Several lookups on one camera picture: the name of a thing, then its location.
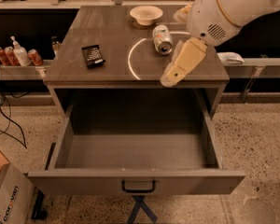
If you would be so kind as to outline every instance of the bottle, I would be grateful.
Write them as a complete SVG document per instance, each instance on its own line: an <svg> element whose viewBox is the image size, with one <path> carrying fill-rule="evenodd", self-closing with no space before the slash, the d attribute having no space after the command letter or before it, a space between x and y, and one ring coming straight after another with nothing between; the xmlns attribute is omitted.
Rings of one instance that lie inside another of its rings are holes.
<svg viewBox="0 0 280 224"><path fill-rule="evenodd" d="M57 36L52 36L52 48L54 50L55 55L58 53L59 46L61 45L60 42L57 40Z"/></svg>
<svg viewBox="0 0 280 224"><path fill-rule="evenodd" d="M28 56L28 53L24 47L21 47L19 42L16 41L15 36L12 36L11 39L13 40L14 46L14 53L19 60L21 66L28 66L31 64L31 60Z"/></svg>

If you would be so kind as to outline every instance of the cabinet top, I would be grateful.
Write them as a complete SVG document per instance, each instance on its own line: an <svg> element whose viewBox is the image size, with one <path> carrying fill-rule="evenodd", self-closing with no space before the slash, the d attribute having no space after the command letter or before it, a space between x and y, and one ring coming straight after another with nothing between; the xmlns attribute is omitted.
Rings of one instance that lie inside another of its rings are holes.
<svg viewBox="0 0 280 224"><path fill-rule="evenodd" d="M173 47L179 40L190 38L185 25L175 22L174 13L181 6L159 6L163 15L150 26L141 26L130 16L130 6L82 7L71 25L58 55L44 79L47 85L120 84L132 82L159 85L164 69L172 59L154 47L152 30L158 24L168 27ZM105 63L87 68L83 47L99 45ZM214 48L207 50L205 59L179 84L193 82L228 82L229 77Z"/></svg>

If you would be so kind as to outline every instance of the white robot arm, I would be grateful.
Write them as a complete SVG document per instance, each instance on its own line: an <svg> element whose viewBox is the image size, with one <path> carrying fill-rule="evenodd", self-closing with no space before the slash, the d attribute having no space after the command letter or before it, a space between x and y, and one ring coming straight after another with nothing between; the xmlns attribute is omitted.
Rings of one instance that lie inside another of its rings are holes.
<svg viewBox="0 0 280 224"><path fill-rule="evenodd" d="M161 83L174 86L203 60L208 45L218 46L252 20L279 10L280 0L196 0L186 24L191 39L169 64Z"/></svg>

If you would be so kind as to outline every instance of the white bowl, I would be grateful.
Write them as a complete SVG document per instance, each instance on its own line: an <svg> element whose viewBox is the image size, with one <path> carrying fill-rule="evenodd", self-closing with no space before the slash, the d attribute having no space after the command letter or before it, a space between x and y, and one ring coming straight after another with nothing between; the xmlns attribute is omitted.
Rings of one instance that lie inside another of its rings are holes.
<svg viewBox="0 0 280 224"><path fill-rule="evenodd" d="M162 15L162 10L154 6L134 7L130 15L137 20L140 25L149 26Z"/></svg>

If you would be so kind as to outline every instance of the terrazzo floor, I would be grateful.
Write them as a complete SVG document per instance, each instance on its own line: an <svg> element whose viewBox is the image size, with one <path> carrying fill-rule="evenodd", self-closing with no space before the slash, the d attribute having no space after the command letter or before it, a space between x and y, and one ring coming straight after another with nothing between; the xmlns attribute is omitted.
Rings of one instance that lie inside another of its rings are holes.
<svg viewBox="0 0 280 224"><path fill-rule="evenodd" d="M0 135L0 150L24 173L42 170L62 117L55 106L12 106L11 112L28 148ZM213 122L225 167L245 170L245 179L231 195L146 196L156 223L280 224L280 104L220 104ZM0 114L0 128L6 126ZM15 125L8 132L21 139ZM34 221L34 201L35 195L27 224L127 223L135 204L131 196L46 196L48 216ZM134 223L153 222L140 209Z"/></svg>

